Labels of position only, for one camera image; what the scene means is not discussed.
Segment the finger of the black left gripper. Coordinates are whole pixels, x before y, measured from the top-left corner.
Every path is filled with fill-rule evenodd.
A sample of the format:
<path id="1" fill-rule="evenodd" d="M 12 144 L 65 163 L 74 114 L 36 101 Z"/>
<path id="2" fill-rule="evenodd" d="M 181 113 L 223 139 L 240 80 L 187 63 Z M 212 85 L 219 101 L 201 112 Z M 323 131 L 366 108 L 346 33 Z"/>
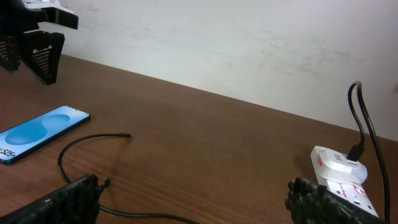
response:
<path id="1" fill-rule="evenodd" d="M 17 71 L 21 64 L 15 50 L 17 50 L 16 38 L 1 35 L 1 67 L 9 73 Z"/>
<path id="2" fill-rule="evenodd" d="M 58 63 L 64 42 L 63 34 L 41 30 L 24 33 L 21 37 L 21 59 L 45 85 L 57 81 Z"/>

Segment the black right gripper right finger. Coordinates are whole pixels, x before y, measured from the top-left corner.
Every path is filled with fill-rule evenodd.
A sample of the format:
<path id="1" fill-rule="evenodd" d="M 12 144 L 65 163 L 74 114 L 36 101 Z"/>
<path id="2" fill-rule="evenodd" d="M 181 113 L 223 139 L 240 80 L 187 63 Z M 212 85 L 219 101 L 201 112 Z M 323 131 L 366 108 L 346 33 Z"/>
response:
<path id="1" fill-rule="evenodd" d="M 297 177 L 288 183 L 285 206 L 295 224 L 385 224 L 370 214 L 308 179 Z"/>

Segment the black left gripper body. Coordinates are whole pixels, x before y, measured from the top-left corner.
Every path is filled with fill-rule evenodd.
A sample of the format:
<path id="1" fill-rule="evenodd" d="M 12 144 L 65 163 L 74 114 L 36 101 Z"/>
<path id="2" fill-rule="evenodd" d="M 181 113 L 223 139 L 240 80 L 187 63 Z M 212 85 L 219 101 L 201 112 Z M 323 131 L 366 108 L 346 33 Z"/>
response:
<path id="1" fill-rule="evenodd" d="M 22 34 L 49 22 L 78 29 L 75 11 L 59 0 L 1 0 L 1 34 Z"/>

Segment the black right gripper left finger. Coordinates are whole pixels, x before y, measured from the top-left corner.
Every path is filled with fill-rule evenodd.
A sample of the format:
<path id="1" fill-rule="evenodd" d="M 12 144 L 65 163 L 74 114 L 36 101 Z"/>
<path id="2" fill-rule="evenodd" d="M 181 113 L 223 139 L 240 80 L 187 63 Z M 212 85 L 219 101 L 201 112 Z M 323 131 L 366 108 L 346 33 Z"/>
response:
<path id="1" fill-rule="evenodd" d="M 110 185 L 88 174 L 1 217 L 1 224 L 95 224 L 99 199 Z"/>

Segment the blue Galaxy smartphone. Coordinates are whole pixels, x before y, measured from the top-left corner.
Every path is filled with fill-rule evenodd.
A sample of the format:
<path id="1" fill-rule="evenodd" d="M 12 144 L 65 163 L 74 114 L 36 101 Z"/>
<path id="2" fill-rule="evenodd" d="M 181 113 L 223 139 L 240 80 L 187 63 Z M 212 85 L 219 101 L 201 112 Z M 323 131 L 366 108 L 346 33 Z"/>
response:
<path id="1" fill-rule="evenodd" d="M 1 133 L 1 163 L 13 164 L 91 119 L 87 112 L 61 106 Z"/>

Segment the white charger adapter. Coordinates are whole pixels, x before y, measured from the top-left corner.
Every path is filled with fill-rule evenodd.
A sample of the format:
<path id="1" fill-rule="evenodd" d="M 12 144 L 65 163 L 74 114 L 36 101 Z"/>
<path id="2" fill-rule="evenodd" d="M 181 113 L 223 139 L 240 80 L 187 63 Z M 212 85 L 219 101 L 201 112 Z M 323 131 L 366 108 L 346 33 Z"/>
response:
<path id="1" fill-rule="evenodd" d="M 351 161 L 345 154 L 316 146 L 312 152 L 315 173 L 342 184 L 362 184 L 368 178 L 367 168 L 359 161 Z"/>

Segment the white power strip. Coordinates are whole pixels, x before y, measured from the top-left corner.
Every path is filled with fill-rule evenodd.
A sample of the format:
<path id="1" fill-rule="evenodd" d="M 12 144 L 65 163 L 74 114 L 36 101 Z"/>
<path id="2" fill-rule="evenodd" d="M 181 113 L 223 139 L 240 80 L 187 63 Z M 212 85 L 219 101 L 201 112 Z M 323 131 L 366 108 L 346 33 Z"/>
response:
<path id="1" fill-rule="evenodd" d="M 313 164 L 312 152 L 313 152 L 313 150 L 311 151 L 310 157 L 311 157 L 311 161 Z M 374 209 L 369 197 L 367 196 L 367 194 L 361 184 L 357 184 L 357 183 L 342 184 L 342 183 L 334 182 L 331 180 L 326 180 L 326 179 L 320 177 L 319 175 L 317 175 L 316 173 L 315 173 L 315 175 L 316 175 L 318 184 L 326 186 L 330 192 L 343 198 L 344 200 L 349 201 L 351 204 L 357 206 L 358 208 L 361 208 L 362 210 L 364 210 L 374 216 L 377 216 L 377 212 Z"/>

